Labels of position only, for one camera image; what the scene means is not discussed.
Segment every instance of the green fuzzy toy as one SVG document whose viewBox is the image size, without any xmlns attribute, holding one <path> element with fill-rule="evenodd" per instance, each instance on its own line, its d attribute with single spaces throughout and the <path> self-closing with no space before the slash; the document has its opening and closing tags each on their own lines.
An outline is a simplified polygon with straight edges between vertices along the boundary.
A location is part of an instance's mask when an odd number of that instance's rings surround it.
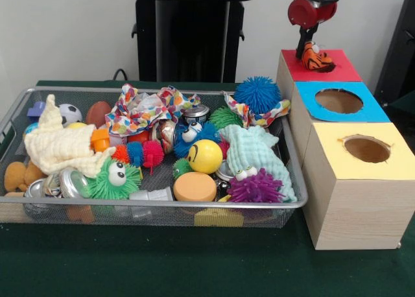
<svg viewBox="0 0 415 297">
<path fill-rule="evenodd" d="M 243 126 L 242 120 L 239 117 L 239 115 L 234 113 L 228 107 L 221 107 L 219 109 L 216 109 L 210 116 L 209 122 L 215 125 L 217 130 L 220 130 L 231 124 L 236 124 L 240 127 Z"/>
<path fill-rule="evenodd" d="M 127 199 L 141 185 L 138 168 L 117 160 L 107 159 L 96 178 L 88 178 L 85 198 L 104 200 Z"/>
<path fill-rule="evenodd" d="M 189 162 L 186 159 L 177 160 L 173 164 L 173 176 L 174 180 L 179 178 L 181 175 L 186 174 L 187 172 L 193 172 L 192 168 L 190 167 Z"/>
</svg>

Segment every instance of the metal mesh tray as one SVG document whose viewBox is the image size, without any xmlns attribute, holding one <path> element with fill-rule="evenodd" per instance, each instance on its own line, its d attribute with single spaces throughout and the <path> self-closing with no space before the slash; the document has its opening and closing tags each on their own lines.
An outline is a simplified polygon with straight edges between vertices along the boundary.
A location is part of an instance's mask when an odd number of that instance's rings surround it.
<svg viewBox="0 0 415 297">
<path fill-rule="evenodd" d="M 141 91 L 157 92 L 153 89 Z M 298 198 L 295 203 L 5 198 L 3 183 L 8 164 L 28 160 L 22 142 L 23 132 L 30 124 L 26 116 L 27 110 L 36 101 L 45 101 L 46 96 L 51 93 L 55 95 L 57 104 L 73 104 L 85 116 L 89 107 L 97 101 L 108 101 L 110 105 L 114 105 L 120 90 L 37 87 L 21 93 L 0 122 L 0 222 L 282 228 L 294 210 L 307 201 L 307 190 L 286 118 L 275 120 L 269 130 L 271 134 L 279 137 L 274 152 L 290 172 L 292 186 Z M 202 102 L 211 110 L 225 105 L 220 92 L 195 90 L 182 93 L 199 94 Z M 148 169 L 143 169 L 145 180 L 141 189 L 156 190 L 172 186 L 172 165 L 175 160 L 173 154 L 166 156 L 163 163 L 154 169 L 153 176 L 150 176 Z M 79 214 L 78 218 L 70 215 L 74 212 Z"/>
</svg>

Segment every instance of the stacked boxes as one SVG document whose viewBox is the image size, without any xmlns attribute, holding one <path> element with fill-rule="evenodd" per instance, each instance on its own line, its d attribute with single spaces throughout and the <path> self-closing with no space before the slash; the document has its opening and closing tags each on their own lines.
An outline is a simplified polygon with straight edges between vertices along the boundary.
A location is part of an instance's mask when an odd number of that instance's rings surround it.
<svg viewBox="0 0 415 297">
<path fill-rule="evenodd" d="M 318 250 L 397 248 L 415 210 L 415 156 L 342 51 L 336 69 L 306 70 L 282 51 L 277 82 L 309 190 Z"/>
</svg>

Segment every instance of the black cable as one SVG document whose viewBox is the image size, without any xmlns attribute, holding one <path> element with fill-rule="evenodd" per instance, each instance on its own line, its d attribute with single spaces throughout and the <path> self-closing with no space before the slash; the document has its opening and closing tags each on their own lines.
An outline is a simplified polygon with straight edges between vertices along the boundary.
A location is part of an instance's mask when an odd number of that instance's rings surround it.
<svg viewBox="0 0 415 297">
<path fill-rule="evenodd" d="M 124 76 L 124 80 L 128 81 L 127 74 L 125 73 L 124 69 L 121 69 L 121 68 L 120 68 L 120 69 L 118 69 L 118 70 L 115 72 L 114 76 L 112 77 L 112 80 L 117 80 L 118 74 L 119 74 L 120 72 L 123 74 L 123 76 Z"/>
</svg>

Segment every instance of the soccer ball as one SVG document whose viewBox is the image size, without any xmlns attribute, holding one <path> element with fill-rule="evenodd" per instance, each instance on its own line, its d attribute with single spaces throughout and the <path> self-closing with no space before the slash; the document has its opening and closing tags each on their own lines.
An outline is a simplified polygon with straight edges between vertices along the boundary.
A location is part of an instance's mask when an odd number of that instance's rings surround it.
<svg viewBox="0 0 415 297">
<path fill-rule="evenodd" d="M 71 123 L 82 122 L 82 114 L 79 109 L 71 104 L 59 105 L 60 115 L 62 116 L 62 125 L 67 127 Z"/>
</svg>

